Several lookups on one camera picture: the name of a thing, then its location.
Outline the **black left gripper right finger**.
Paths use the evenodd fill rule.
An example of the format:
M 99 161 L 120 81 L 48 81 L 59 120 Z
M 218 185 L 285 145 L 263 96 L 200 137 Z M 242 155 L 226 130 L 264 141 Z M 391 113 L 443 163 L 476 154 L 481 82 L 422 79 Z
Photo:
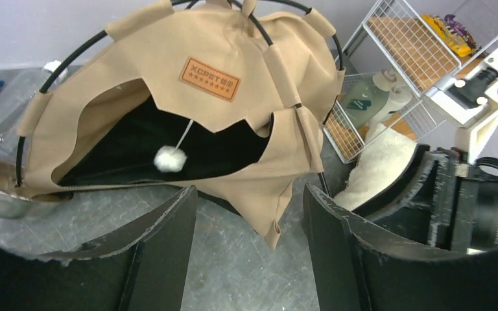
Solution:
M 498 248 L 468 255 L 403 238 L 306 184 L 321 310 L 498 310 Z

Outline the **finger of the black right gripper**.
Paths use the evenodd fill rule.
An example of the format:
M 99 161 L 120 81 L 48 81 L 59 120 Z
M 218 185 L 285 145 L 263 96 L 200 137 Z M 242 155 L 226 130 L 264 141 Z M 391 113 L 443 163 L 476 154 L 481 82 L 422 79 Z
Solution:
M 451 151 L 418 145 L 400 177 L 353 212 L 409 240 L 449 249 Z

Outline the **cream fluffy pillow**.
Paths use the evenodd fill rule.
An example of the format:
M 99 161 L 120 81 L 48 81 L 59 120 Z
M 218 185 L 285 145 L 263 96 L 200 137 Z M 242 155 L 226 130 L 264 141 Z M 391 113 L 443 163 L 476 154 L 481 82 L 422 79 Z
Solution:
M 382 123 L 370 126 L 365 143 L 346 188 L 333 198 L 349 211 L 391 186 L 410 164 L 417 148 L 416 141 Z

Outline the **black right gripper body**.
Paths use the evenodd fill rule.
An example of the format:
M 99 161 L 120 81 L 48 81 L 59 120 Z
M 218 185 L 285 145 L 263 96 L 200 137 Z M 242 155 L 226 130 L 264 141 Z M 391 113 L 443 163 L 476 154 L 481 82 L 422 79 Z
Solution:
M 449 228 L 451 251 L 498 247 L 498 158 L 480 157 L 458 178 Z

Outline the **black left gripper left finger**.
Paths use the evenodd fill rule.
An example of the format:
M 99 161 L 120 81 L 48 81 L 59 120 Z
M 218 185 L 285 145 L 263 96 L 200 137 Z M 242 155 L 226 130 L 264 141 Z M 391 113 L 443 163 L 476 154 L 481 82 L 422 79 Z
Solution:
M 197 189 L 184 187 L 71 251 L 0 248 L 0 310 L 179 310 L 197 201 Z

